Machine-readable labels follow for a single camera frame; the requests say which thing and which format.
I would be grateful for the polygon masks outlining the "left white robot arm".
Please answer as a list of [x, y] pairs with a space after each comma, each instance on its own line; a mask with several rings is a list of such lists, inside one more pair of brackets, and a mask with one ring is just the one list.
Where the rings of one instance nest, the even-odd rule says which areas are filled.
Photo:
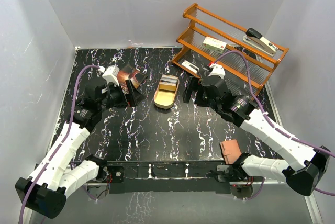
[[89, 155], [74, 169], [68, 169], [80, 145], [101, 121], [104, 111], [111, 108], [135, 107], [142, 95], [130, 79], [128, 93], [120, 86], [96, 79], [86, 85], [84, 94], [72, 105], [68, 121], [57, 141], [42, 162], [28, 176], [19, 178], [15, 189], [23, 208], [29, 208], [50, 219], [63, 209], [67, 198], [90, 180], [104, 181], [108, 177], [107, 161]]

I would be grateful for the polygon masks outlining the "pink leather card holder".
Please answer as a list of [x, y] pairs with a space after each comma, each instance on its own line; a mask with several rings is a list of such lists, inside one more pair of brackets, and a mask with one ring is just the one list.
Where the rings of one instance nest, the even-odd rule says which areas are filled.
[[220, 142], [222, 156], [227, 165], [232, 165], [240, 157], [241, 151], [236, 139]]

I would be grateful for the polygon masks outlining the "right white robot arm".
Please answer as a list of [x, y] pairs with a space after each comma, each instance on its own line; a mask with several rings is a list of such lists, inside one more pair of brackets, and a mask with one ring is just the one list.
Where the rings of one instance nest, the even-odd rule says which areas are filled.
[[192, 93], [196, 94], [194, 103], [197, 106], [210, 107], [222, 119], [253, 134], [280, 155], [280, 159], [269, 159], [242, 153], [224, 172], [226, 176], [241, 181], [255, 176], [271, 178], [285, 182], [301, 195], [312, 194], [328, 167], [330, 152], [327, 148], [297, 142], [254, 100], [233, 95], [219, 75], [204, 79], [190, 77], [183, 94], [185, 103], [189, 102]]

